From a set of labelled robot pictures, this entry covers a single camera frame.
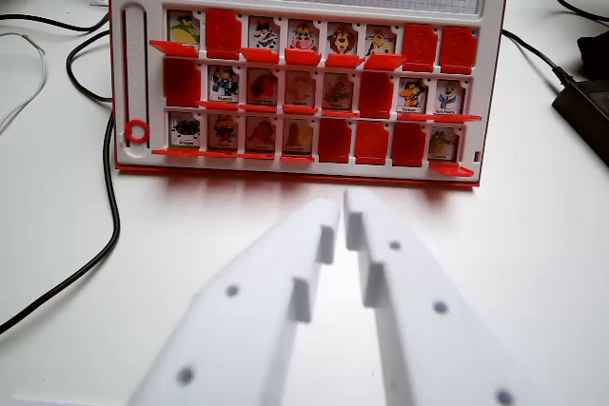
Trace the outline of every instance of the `black device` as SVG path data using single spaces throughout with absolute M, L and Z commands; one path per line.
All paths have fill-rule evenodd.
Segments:
M 609 165 L 609 80 L 572 80 L 552 106 Z

